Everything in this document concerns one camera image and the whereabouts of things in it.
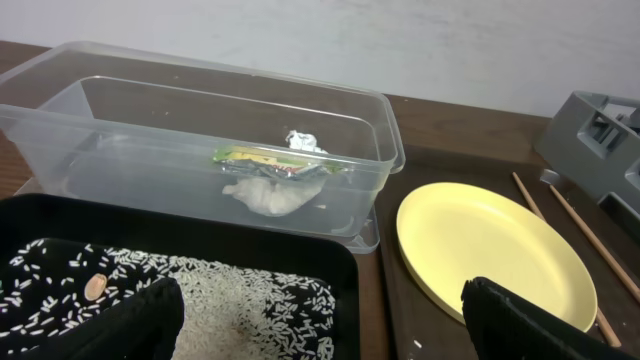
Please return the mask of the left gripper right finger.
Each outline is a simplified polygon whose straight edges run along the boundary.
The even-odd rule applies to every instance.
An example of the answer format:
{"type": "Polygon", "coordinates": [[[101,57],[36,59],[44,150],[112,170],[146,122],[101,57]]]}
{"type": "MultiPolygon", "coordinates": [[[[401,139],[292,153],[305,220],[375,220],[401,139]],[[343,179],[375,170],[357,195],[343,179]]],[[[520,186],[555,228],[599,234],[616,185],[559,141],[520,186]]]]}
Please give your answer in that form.
{"type": "Polygon", "coordinates": [[[488,278],[466,281],[461,300],[480,359],[634,360],[488,278]]]}

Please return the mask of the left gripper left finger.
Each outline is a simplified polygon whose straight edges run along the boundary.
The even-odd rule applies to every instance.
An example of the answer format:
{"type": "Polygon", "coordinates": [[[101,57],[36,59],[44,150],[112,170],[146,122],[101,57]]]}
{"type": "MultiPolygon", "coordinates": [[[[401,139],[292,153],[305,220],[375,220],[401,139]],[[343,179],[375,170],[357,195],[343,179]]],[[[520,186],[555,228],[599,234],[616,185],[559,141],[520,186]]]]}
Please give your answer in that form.
{"type": "Polygon", "coordinates": [[[37,341],[22,351],[16,340],[3,359],[101,360],[170,359],[184,323],[180,286],[171,278],[152,283],[121,303],[61,336],[37,341]]]}

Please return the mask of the yellow plate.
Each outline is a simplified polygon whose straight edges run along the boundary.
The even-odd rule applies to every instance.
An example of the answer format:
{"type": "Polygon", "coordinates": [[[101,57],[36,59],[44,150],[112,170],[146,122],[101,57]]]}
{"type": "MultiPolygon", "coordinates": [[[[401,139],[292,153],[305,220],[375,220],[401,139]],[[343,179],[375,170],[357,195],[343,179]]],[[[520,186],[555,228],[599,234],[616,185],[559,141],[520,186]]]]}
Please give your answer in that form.
{"type": "Polygon", "coordinates": [[[484,188],[432,183],[410,192],[396,216],[402,260],[421,290],[464,320],[465,283],[485,277],[586,332],[594,282],[571,245],[515,201],[484,188]]]}

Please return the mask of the white tissue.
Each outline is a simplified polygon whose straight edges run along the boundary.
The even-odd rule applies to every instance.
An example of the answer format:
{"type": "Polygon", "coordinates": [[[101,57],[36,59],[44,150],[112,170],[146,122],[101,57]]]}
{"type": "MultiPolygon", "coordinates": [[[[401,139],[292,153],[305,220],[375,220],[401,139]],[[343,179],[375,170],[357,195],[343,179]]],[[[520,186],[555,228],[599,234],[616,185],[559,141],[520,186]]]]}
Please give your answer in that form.
{"type": "MultiPolygon", "coordinates": [[[[246,150],[257,154],[249,148],[246,150]]],[[[237,183],[226,185],[222,193],[242,202],[250,211],[268,217],[282,217],[296,211],[321,192],[329,177],[292,181],[236,175],[237,183]]]]}

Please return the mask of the green yellow snack wrapper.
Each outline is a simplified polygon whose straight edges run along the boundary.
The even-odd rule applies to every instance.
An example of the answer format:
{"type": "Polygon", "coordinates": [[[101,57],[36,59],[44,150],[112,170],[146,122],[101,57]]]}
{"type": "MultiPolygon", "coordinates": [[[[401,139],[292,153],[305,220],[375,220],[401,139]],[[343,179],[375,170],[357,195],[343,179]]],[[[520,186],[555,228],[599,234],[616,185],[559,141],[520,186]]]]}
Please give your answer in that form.
{"type": "Polygon", "coordinates": [[[345,172],[344,168],[335,165],[253,154],[244,147],[235,146],[217,149],[212,161],[225,172],[292,181],[323,178],[345,172]]]}

